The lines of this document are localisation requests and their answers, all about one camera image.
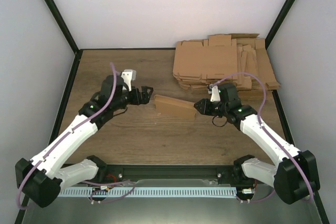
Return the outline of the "cardboard box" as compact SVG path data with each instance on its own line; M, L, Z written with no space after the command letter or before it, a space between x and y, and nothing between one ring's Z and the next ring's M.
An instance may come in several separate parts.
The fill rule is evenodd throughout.
M195 120L196 109L193 102L156 94L154 96L154 104L157 113Z

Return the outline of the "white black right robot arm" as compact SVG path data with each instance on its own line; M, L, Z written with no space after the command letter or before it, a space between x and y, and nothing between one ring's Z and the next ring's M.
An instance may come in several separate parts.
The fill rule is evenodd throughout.
M271 186L287 203L312 198L320 189L315 156L302 152L273 131L250 105L243 105L236 87L231 83L211 87L211 97L201 99L194 108L202 115L225 118L252 139L271 159L267 164L252 155L234 161L233 177L244 184L250 179Z

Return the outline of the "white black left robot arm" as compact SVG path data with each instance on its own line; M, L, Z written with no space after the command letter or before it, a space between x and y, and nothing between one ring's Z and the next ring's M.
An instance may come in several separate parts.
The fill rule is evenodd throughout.
M102 184L107 178L106 163L94 155L82 162L63 167L65 161L91 136L96 134L117 111L128 105L148 104L153 88L132 86L131 70L107 76L100 91L78 111L71 124L43 151L29 160L21 158L15 165L18 195L25 194L39 207L49 206L59 193L77 183Z

